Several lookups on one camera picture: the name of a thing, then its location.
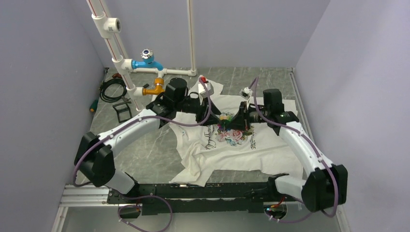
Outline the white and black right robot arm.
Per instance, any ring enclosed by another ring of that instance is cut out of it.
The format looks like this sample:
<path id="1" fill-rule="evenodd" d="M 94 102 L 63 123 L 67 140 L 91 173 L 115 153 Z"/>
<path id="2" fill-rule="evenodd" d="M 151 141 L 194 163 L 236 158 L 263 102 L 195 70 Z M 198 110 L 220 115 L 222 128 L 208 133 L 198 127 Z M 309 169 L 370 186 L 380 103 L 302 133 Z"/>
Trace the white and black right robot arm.
<path id="1" fill-rule="evenodd" d="M 253 123 L 267 123 L 301 162 L 307 179 L 286 173 L 268 178 L 266 187 L 247 192 L 247 197 L 268 197 L 273 201 L 283 196 L 300 200 L 310 212 L 336 209 L 346 202 L 348 171 L 344 165 L 335 165 L 313 143 L 303 130 L 298 117 L 286 111 L 278 89 L 263 91 L 263 104 L 251 103 L 256 98 L 249 87 L 240 91 L 245 101 L 233 119 L 223 125 L 228 129 L 249 129 Z"/>

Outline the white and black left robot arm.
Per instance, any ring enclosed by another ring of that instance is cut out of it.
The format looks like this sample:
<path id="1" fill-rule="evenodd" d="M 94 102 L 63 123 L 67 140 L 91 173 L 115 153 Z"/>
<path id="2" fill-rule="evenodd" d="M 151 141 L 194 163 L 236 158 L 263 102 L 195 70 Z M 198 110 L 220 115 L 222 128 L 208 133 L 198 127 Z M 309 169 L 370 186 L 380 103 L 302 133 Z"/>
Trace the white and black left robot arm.
<path id="1" fill-rule="evenodd" d="M 212 83 L 204 76 L 198 78 L 197 98 L 189 95 L 184 79 L 173 78 L 165 91 L 138 115 L 98 135 L 86 133 L 74 159 L 73 185 L 80 186 L 76 178 L 77 173 L 81 172 L 95 187 L 112 188 L 127 203 L 136 201 L 140 196 L 140 185 L 129 174 L 116 169 L 115 155 L 167 123 L 184 127 L 209 124 L 215 109 L 211 100 L 213 93 Z"/>

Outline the white floral print t-shirt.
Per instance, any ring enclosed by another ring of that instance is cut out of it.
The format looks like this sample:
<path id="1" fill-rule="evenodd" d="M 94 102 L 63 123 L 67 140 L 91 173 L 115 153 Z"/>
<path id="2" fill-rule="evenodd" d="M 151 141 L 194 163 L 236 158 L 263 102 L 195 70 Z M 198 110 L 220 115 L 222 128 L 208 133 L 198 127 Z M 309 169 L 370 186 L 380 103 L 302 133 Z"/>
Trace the white floral print t-shirt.
<path id="1" fill-rule="evenodd" d="M 184 169 L 171 183 L 204 186 L 215 170 L 255 171 L 274 175 L 288 173 L 301 178 L 303 167 L 291 148 L 265 123 L 250 130 L 221 130 L 219 125 L 193 126 L 194 114 L 178 112 L 170 124 L 176 150 Z"/>

